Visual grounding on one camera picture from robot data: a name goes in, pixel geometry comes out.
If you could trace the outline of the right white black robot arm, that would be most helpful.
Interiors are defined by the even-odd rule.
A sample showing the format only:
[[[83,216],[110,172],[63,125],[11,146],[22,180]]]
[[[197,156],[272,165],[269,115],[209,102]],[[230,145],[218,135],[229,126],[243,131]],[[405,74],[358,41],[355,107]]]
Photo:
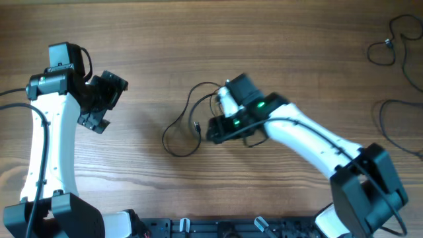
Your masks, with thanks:
[[[330,183],[332,203],[315,217],[326,237],[372,237],[395,218],[397,236],[407,234],[399,211],[408,196],[388,152],[373,143],[363,147],[307,117],[287,98],[264,95],[241,74],[217,91],[223,115],[210,119],[206,137],[215,144],[244,139],[262,130],[267,138],[296,152]]]

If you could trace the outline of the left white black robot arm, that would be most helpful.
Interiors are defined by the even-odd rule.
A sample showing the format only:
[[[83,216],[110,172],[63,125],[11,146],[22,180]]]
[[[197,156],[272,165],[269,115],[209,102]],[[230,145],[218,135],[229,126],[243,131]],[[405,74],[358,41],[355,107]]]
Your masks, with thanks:
[[[88,51],[76,44],[53,44],[49,57],[49,67],[25,89],[30,165],[20,201],[4,209],[3,223],[14,237],[130,237],[130,214],[102,214],[82,200],[74,169],[77,126],[103,133],[104,115],[128,83],[109,71],[94,75]]]

